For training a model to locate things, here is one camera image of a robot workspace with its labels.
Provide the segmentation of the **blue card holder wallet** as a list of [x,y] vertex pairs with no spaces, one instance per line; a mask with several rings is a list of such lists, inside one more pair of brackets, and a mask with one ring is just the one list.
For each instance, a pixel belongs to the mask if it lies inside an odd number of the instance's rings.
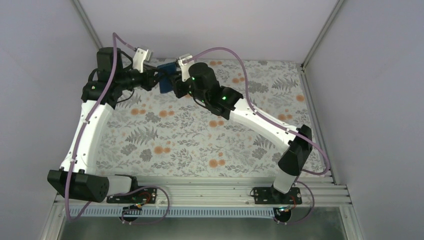
[[159,69],[158,76],[160,78],[159,81],[159,91],[161,94],[167,94],[173,91],[173,85],[171,81],[171,77],[173,74],[177,72],[177,67],[174,62],[165,63],[162,65],[158,65]]

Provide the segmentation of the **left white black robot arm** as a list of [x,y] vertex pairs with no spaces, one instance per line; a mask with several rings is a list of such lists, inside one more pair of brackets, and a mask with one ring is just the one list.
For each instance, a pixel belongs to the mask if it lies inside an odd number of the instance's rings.
[[83,87],[80,119],[68,154],[59,169],[47,175],[47,181],[62,197],[97,203],[113,195],[128,203],[139,197],[134,177],[99,176],[95,167],[106,125],[123,91],[138,87],[150,91],[158,83],[155,70],[144,66],[151,56],[148,49],[137,48],[130,57],[118,48],[113,69],[113,48],[103,47],[97,52],[97,67]]

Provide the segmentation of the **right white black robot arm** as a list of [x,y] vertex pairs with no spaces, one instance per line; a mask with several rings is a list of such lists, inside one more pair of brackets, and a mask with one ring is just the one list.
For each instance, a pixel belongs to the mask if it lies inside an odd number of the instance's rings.
[[204,62],[179,60],[175,64],[181,75],[171,82],[178,98],[189,95],[212,114],[241,124],[282,148],[270,195],[278,204],[289,199],[290,189],[312,152],[311,128],[289,125],[255,108],[242,93],[220,85],[214,70]]

